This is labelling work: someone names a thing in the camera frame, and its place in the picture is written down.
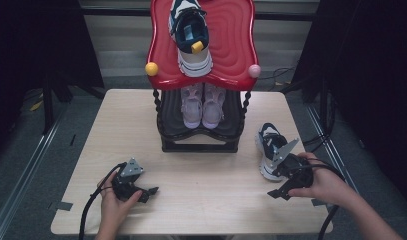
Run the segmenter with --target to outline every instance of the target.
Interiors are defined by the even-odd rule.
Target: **wrist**
[[[116,238],[118,227],[112,223],[100,223],[100,228],[96,235],[95,240],[112,240]]]

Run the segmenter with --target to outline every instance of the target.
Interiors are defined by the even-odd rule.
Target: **shoe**
[[[282,136],[272,123],[265,123],[255,136],[255,143],[259,151],[262,152],[262,160],[259,165],[260,173],[272,181],[281,181],[284,177],[273,175],[275,163],[274,154],[278,149],[287,144],[287,140]]]
[[[222,105],[225,101],[225,88],[206,83],[204,86],[203,125],[206,128],[216,128],[224,119]]]
[[[212,70],[206,12],[197,0],[173,0],[169,34],[178,48],[178,65],[186,76],[201,77]]]
[[[193,129],[200,125],[202,119],[203,84],[196,83],[181,88],[181,112],[184,125]]]

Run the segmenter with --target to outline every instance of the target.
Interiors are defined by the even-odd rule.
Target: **red tray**
[[[200,0],[207,12],[212,71],[202,77],[184,75],[177,63],[178,49],[169,35],[168,18],[172,0],[152,0],[153,37],[147,62],[158,65],[158,73],[148,76],[153,88],[172,90],[197,82],[208,82],[235,91],[249,91],[256,78],[248,69],[258,65],[253,44],[254,5],[252,0]]]

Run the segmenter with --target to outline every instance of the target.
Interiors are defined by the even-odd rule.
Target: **hand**
[[[113,172],[102,186],[101,191],[101,222],[96,239],[114,239],[118,228],[125,220],[129,210],[141,197],[142,191],[135,192],[127,201],[119,200],[112,188],[112,180],[117,172]]]
[[[313,153],[300,153],[298,157],[306,158],[311,164],[323,164]],[[309,197],[346,207],[348,200],[357,194],[340,177],[328,169],[313,168],[313,184],[309,188],[291,189],[288,194],[292,197]]]

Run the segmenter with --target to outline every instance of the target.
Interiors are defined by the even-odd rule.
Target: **table surface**
[[[319,232],[326,207],[314,207],[307,198],[271,198],[267,192],[283,182],[270,182],[259,172],[262,153],[254,136],[263,123],[273,123],[288,141],[299,138],[283,94],[252,92],[237,153],[163,152],[153,101],[152,90],[107,92],[62,199],[73,206],[70,211],[57,211],[53,233],[78,234],[82,211],[97,183],[131,157],[144,168],[136,185],[160,188],[146,204],[137,203],[130,210],[119,234]],[[197,135],[184,142],[216,141]],[[292,152],[303,151],[299,142]],[[100,204],[98,196],[88,212],[86,234],[98,231]]]

